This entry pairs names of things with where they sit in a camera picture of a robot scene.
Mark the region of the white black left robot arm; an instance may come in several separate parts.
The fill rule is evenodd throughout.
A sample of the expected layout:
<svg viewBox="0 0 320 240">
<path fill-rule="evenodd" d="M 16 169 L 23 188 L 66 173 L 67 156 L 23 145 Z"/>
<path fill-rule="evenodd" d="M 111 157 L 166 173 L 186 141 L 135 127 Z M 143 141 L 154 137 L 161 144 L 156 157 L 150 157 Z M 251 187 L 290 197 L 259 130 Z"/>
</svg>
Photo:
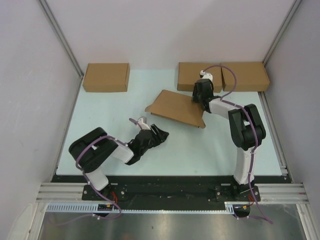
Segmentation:
<svg viewBox="0 0 320 240">
<path fill-rule="evenodd" d="M 109 180 L 101 165 L 108 158 L 115 158 L 130 166 L 138 162 L 150 149 L 164 143 L 170 135 L 155 124 L 140 124 L 142 127 L 134 139 L 124 143 L 97 127 L 74 141 L 68 152 L 75 160 L 76 167 L 93 186 L 93 194 L 100 200 L 110 196 Z"/>
</svg>

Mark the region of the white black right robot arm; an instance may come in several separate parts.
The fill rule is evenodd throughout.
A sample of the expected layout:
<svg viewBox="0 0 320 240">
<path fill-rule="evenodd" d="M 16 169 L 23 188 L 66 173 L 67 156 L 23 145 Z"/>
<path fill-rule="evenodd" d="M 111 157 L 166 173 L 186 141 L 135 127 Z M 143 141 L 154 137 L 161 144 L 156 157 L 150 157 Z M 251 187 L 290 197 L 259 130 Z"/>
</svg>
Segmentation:
<svg viewBox="0 0 320 240">
<path fill-rule="evenodd" d="M 194 84 L 192 101 L 211 114 L 219 115 L 229 121 L 231 139 L 237 147 L 236 167 L 233 177 L 237 182 L 230 188 L 231 196 L 242 201 L 249 194 L 246 185 L 254 180 L 254 155 L 256 149 L 266 138 L 266 129 L 255 104 L 240 106 L 215 96 L 213 83 L 200 79 Z"/>
</svg>

